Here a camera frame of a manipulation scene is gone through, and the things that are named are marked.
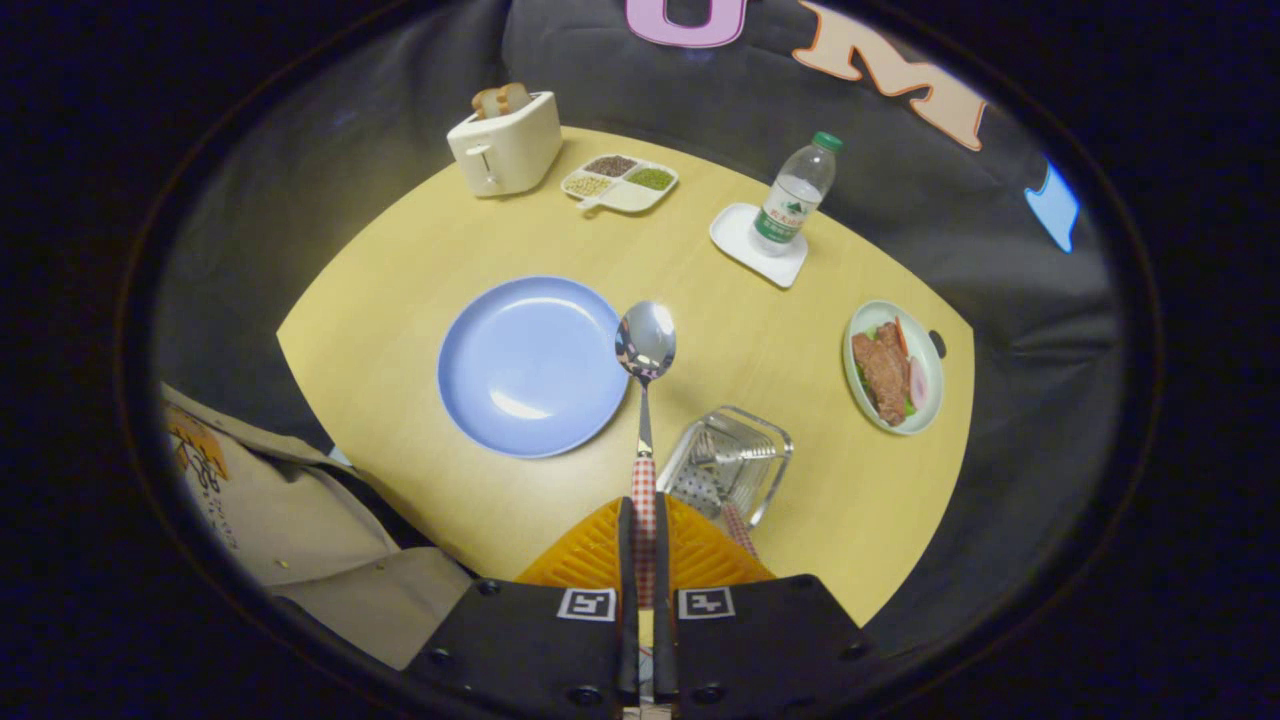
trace metal spoon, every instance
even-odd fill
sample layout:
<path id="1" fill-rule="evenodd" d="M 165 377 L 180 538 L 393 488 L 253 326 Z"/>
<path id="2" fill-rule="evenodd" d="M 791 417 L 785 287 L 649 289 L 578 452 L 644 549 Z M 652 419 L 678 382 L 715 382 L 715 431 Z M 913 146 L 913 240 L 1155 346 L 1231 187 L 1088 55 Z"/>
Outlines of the metal spoon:
<path id="1" fill-rule="evenodd" d="M 676 324 L 671 311 L 657 302 L 637 302 L 622 316 L 613 350 L 622 368 L 640 380 L 640 441 L 631 465 L 631 501 L 636 511 L 632 552 L 639 606 L 653 607 L 658 516 L 654 509 L 657 471 L 649 428 L 649 383 L 660 378 L 676 359 Z"/>

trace bread slice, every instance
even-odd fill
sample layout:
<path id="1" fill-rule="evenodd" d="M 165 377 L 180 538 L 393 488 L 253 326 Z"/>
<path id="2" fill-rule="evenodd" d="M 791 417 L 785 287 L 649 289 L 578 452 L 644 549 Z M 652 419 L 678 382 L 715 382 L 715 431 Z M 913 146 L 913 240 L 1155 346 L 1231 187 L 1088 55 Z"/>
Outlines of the bread slice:
<path id="1" fill-rule="evenodd" d="M 532 101 L 522 82 L 512 82 L 498 88 L 498 109 L 503 115 L 518 113 Z"/>
<path id="2" fill-rule="evenodd" d="M 502 88 L 489 87 L 476 92 L 475 97 L 471 99 L 471 108 L 476 111 L 476 118 L 497 118 L 502 114 L 502 104 L 498 101 L 498 94 Z"/>

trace wire basket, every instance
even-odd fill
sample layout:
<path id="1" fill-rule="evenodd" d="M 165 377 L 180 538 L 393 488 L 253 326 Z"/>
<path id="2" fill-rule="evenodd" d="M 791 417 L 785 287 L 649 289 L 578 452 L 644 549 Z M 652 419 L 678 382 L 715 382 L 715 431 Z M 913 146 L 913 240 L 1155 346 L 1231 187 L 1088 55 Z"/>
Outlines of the wire basket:
<path id="1" fill-rule="evenodd" d="M 685 430 L 658 489 L 722 520 L 726 505 L 748 529 L 756 527 L 791 460 L 791 436 L 750 413 L 722 405 Z"/>

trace black backdrop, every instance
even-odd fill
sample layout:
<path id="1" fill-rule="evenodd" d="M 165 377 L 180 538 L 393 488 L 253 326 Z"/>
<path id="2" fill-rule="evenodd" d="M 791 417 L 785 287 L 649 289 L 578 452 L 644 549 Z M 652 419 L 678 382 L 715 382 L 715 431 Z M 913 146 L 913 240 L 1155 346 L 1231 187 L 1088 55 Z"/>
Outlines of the black backdrop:
<path id="1" fill-rule="evenodd" d="M 1257 99 L 1274 19 L 1207 5 L 896 5 L 1037 88 L 1101 161 L 1149 243 L 1172 369 L 1151 471 L 1092 573 L 897 715 L 1256 715 L 1276 687 L 1248 657 L 1274 615 L 1261 519 L 1275 377 L 1272 333 L 1245 319 L 1267 306 L 1277 255 L 1258 217 L 1274 138 L 1248 140 L 1268 132 Z M 4 160 L 20 188 L 6 213 L 9 340 L 29 348 L 6 383 L 4 454 L 18 600 L 5 697 L 19 715 L 374 715 L 169 544 L 131 478 L 110 364 L 131 236 L 183 152 L 271 72 L 380 6 L 4 12 Z"/>

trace green beans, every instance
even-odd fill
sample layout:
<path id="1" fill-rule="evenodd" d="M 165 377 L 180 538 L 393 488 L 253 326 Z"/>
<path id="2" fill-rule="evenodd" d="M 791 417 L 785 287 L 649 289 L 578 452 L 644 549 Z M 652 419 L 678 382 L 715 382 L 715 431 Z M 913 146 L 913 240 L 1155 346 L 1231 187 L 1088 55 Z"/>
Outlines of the green beans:
<path id="1" fill-rule="evenodd" d="M 655 168 L 645 168 L 632 173 L 627 182 L 634 182 L 640 187 L 648 187 L 649 190 L 667 190 L 671 181 L 675 179 L 669 173 L 664 173 Z"/>

